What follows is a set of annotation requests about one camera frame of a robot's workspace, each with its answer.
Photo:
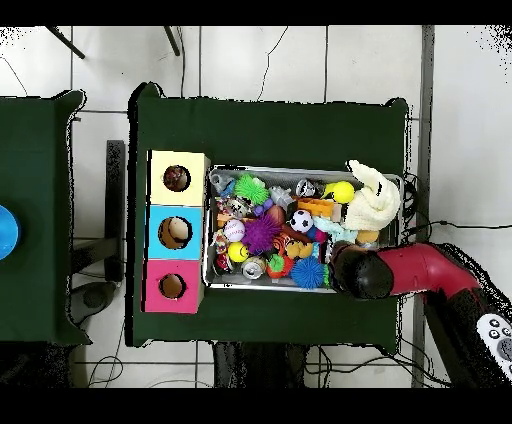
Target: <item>blue box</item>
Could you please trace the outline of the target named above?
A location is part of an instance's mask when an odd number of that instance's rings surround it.
[[[160,224],[171,217],[184,218],[192,226],[192,238],[184,248],[168,249],[158,239]],[[202,220],[202,208],[150,205],[148,259],[201,259]]]

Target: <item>green tablecloth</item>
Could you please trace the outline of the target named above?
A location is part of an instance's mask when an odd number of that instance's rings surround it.
[[[150,83],[139,86],[129,106],[128,232],[135,234],[128,245],[127,275],[134,277],[128,279],[129,343],[366,343],[395,352],[394,298],[358,301],[336,294],[206,289],[199,312],[180,315],[141,312],[140,290],[148,149],[203,152],[213,164],[324,170],[345,170],[345,161],[358,159],[382,173],[401,175],[404,100],[379,106],[167,99]]]
[[[0,261],[0,341],[88,343],[68,320],[71,203],[66,130],[83,93],[0,97],[0,204],[21,226]]]

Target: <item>yellow ball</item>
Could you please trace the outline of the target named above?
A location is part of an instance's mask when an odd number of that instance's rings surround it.
[[[237,241],[229,245],[228,256],[233,262],[243,262],[249,257],[249,250],[242,242]]]
[[[354,186],[348,181],[336,183],[332,190],[332,196],[335,202],[349,203],[354,199]]]

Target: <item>orange toy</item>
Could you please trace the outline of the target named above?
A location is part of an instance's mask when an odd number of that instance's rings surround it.
[[[331,219],[334,202],[330,200],[311,199],[309,197],[296,197],[297,209],[304,209],[312,216],[321,216],[322,218]]]

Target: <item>box with hole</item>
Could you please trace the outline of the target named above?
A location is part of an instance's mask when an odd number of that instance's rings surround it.
[[[203,153],[148,152],[152,205],[202,207],[210,161]]]
[[[202,237],[202,208],[149,207],[148,259],[199,260]]]
[[[150,259],[146,267],[144,312],[197,313],[204,293],[201,261]]]

